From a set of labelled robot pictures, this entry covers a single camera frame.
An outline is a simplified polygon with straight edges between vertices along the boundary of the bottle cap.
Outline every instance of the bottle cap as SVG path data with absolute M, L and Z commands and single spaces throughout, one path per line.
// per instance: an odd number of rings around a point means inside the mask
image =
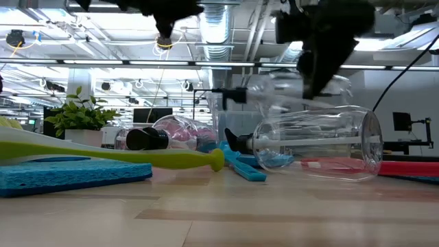
M 130 130 L 126 136 L 126 145 L 130 150 L 166 149 L 168 144 L 167 133 L 152 127 Z
M 237 137 L 228 128 L 224 129 L 224 134 L 226 134 L 228 145 L 232 151 L 238 151 L 241 154 L 253 154 L 253 150 L 247 146 L 247 142 L 253 138 L 253 134 L 243 134 Z

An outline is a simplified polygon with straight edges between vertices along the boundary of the sponge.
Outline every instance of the sponge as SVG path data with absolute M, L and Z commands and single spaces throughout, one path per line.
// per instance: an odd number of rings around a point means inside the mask
M 137 182 L 152 176 L 151 167 L 151 164 L 109 160 L 28 162 L 0 166 L 0 196 L 28 196 Z

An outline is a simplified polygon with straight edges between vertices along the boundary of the table surface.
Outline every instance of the table surface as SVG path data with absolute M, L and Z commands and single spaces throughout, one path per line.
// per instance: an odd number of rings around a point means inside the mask
M 438 246 L 439 187 L 343 183 L 208 167 L 151 180 L 0 199 L 1 247 Z

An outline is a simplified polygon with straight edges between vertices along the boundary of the potted plant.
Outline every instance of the potted plant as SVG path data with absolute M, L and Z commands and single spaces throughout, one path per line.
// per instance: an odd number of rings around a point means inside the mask
M 51 109 L 59 113 L 55 117 L 47 117 L 45 121 L 54 124 L 57 137 L 65 131 L 66 140 L 100 147 L 103 136 L 101 128 L 114 117 L 121 115 L 115 110 L 103 110 L 103 106 L 97 105 L 97 103 L 106 103 L 106 100 L 96 100 L 93 96 L 90 96 L 90 99 L 82 99 L 81 92 L 80 86 L 76 89 L 75 95 L 67 95 L 67 98 L 73 100 L 63 104 L 60 108 Z

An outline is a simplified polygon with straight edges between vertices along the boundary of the white flower pot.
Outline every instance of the white flower pot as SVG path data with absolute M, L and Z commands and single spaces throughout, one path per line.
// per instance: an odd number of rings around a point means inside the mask
M 100 130 L 66 130 L 66 140 L 100 148 L 104 133 Z

